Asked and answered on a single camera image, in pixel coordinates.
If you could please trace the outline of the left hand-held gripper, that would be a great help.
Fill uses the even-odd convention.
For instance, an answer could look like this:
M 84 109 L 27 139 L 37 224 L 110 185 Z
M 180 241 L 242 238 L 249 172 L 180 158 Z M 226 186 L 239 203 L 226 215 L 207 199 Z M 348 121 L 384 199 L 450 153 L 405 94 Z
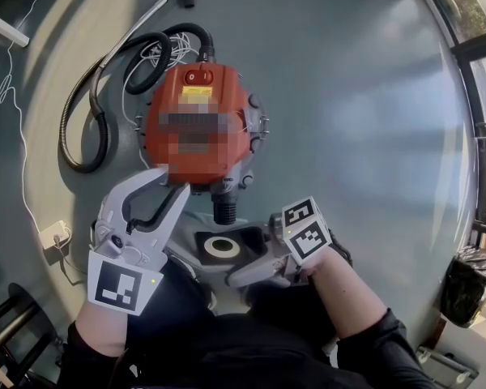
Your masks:
M 131 219 L 130 202 L 168 174 L 136 173 L 104 197 L 88 255 L 87 297 L 98 306 L 139 316 L 164 278 L 163 249 L 190 197 L 190 184 L 173 188 L 148 220 Z

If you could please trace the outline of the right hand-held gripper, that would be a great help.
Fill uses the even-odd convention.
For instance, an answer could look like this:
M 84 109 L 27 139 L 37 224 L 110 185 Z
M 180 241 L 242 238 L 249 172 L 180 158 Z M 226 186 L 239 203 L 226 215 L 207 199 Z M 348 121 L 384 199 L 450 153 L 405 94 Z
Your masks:
M 274 257 L 263 256 L 232 270 L 226 278 L 229 287 L 240 289 L 264 282 L 287 288 L 299 283 L 301 269 L 330 244 L 329 229 L 312 196 L 272 214 L 268 227 L 270 233 L 264 233 L 263 239 Z

